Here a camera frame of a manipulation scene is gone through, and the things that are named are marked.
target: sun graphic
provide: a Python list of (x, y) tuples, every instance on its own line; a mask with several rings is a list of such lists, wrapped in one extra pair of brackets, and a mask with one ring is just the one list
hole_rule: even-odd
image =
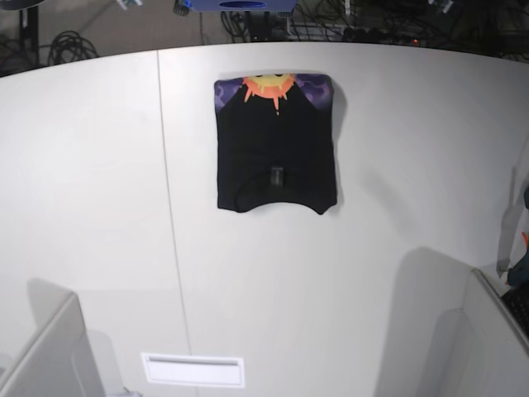
[(279, 115), (279, 98), (287, 100), (287, 92), (294, 85), (293, 74), (266, 74), (262, 76), (244, 77), (243, 84), (248, 87), (245, 102), (257, 95), (273, 99), (275, 111)]

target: rectangular slot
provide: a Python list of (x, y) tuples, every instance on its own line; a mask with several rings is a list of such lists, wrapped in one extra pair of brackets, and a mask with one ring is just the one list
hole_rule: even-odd
[(147, 380), (165, 385), (245, 387), (242, 358), (142, 353)]

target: white table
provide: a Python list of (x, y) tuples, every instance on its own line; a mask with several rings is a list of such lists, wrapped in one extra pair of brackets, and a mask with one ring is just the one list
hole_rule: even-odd
[[(333, 78), (339, 205), (219, 210), (213, 83), (285, 71)], [(2, 79), (1, 274), (19, 294), (36, 276), (78, 292), (147, 396), (413, 395), (468, 265), (495, 267), (512, 167), (518, 192), (529, 173), (528, 86), (518, 63), (330, 44)], [(247, 387), (147, 385), (140, 352), (241, 356)]]

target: folded t-shirt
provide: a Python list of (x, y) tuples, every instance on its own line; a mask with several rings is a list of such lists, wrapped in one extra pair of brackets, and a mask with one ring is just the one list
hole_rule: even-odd
[(215, 83), (218, 207), (244, 213), (336, 204), (332, 83), (323, 74), (272, 74)]

